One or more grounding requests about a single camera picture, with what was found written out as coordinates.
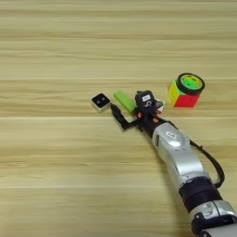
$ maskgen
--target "rubik's cube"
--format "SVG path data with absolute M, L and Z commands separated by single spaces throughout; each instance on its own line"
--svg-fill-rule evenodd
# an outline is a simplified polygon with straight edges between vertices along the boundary
M 175 107 L 194 107 L 204 88 L 205 83 L 200 77 L 183 73 L 169 87 L 171 104 Z

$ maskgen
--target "small black block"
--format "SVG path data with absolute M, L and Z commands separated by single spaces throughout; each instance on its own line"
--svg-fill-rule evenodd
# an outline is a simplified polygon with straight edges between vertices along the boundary
M 103 111 L 108 107 L 110 100 L 104 94 L 98 94 L 92 98 L 92 102 L 96 109 Z

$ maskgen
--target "black cable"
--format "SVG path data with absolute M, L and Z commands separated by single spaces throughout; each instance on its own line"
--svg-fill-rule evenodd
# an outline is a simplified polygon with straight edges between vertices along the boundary
M 210 155 L 203 148 L 202 145 L 198 145 L 197 143 L 195 143 L 192 140 L 190 140 L 190 145 L 194 146 L 200 152 L 202 152 L 206 156 L 206 158 L 212 163 L 212 165 L 214 166 L 214 168 L 216 169 L 217 174 L 218 174 L 218 182 L 215 183 L 215 187 L 219 188 L 223 184 L 223 182 L 225 181 L 225 173 L 224 173 L 224 170 L 223 170 L 222 166 L 219 164 L 219 162 L 212 155 Z

